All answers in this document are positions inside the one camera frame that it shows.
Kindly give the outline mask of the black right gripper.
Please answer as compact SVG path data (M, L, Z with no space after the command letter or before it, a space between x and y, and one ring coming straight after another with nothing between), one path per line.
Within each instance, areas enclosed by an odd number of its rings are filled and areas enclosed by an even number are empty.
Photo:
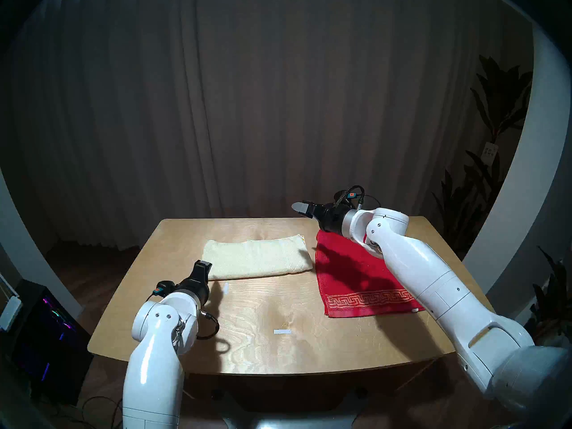
M321 231L330 233L342 232L343 220L345 218L345 204L316 204L314 208L311 208L313 206L314 204L312 202L306 201L293 203L293 209L301 209L296 210L298 214L310 219L316 219Z

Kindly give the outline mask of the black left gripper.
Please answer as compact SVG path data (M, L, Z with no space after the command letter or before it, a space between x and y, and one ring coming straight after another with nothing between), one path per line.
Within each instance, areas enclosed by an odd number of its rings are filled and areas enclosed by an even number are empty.
M196 297L197 305L205 305L208 301L210 290L208 287L209 273L212 263L197 260L192 270L192 278L189 276L177 284L177 291Z

